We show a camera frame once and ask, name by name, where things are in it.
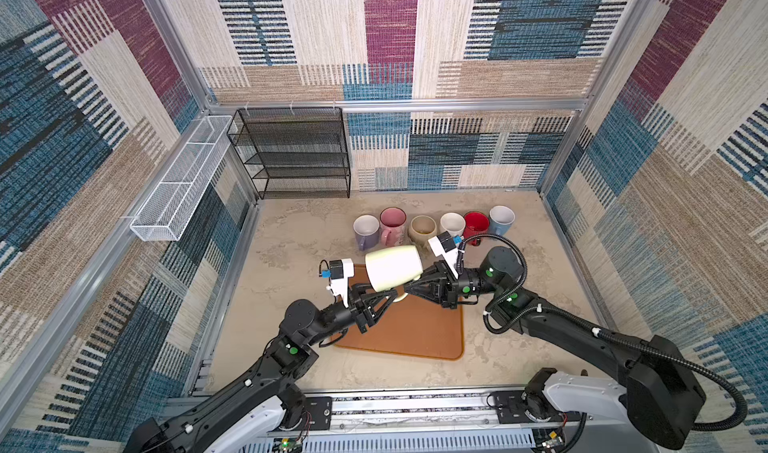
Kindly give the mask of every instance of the white mesh basket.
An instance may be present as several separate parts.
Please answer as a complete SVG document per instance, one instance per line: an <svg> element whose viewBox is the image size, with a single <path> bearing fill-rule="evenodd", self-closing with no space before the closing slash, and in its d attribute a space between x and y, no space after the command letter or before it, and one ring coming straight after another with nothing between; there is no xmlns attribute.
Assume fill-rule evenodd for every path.
<svg viewBox="0 0 768 453"><path fill-rule="evenodd" d="M142 241L178 241L235 134L232 116L207 116L130 223Z"/></svg>

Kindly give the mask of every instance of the orange tray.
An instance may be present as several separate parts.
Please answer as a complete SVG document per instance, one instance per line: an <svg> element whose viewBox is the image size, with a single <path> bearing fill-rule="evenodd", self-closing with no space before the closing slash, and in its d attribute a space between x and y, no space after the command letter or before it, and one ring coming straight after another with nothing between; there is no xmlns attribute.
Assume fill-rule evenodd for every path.
<svg viewBox="0 0 768 453"><path fill-rule="evenodd" d="M355 265L350 285L368 283L366 267ZM402 286L398 292L403 294ZM457 360L464 354L464 322L461 306L444 309L425 299L408 295L394 303L381 321L362 334L357 326L336 343L341 348L423 358Z"/></svg>

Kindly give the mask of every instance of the white mug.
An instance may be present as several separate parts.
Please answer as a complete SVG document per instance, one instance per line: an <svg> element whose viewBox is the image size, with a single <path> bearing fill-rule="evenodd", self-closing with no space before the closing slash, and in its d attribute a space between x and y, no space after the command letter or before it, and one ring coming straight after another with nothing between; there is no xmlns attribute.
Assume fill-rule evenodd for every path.
<svg viewBox="0 0 768 453"><path fill-rule="evenodd" d="M377 292L408 283L422 275L422 259L413 245L379 249L366 255L366 272ZM407 295L398 297L398 301Z"/></svg>
<svg viewBox="0 0 768 453"><path fill-rule="evenodd" d="M460 237L466 227L467 222L464 220L464 216L458 213L446 213L440 218L440 233L447 231L451 233L452 237Z"/></svg>

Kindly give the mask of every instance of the black wire rack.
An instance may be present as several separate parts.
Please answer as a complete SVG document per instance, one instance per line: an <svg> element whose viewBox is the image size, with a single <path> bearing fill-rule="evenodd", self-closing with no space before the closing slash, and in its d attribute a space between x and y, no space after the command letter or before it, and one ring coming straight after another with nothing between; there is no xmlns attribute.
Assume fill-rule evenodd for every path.
<svg viewBox="0 0 768 453"><path fill-rule="evenodd" d="M349 198L340 108L244 108L228 135L259 197Z"/></svg>

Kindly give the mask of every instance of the beige marbled surface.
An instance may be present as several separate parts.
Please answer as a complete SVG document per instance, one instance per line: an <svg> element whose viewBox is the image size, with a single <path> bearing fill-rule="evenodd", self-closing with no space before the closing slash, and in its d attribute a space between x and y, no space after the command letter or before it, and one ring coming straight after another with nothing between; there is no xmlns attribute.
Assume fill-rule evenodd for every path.
<svg viewBox="0 0 768 453"><path fill-rule="evenodd" d="M216 391L235 379L274 337L285 308L296 299L312 300L322 309L332 301L325 280L317 277L321 259L351 257L357 251L352 222L362 214L379 216L398 206L408 215L436 221L449 211L494 205L512 208L517 218L507 232L528 261L526 288L552 303L594 321L588 300L565 256L554 228L533 191L463 190L430 193L358 193L352 198L273 199L261 203L259 225L240 276L214 353L208 389ZM466 266L475 267L498 242L470 247ZM425 266L434 256L422 258ZM411 386L499 385L527 382L545 366L590 375L588 363L540 339L514 332L492 335L482 323L482 306L464 307L465 352L457 361L412 358L331 347L299 381L304 389L393 388Z"/></svg>

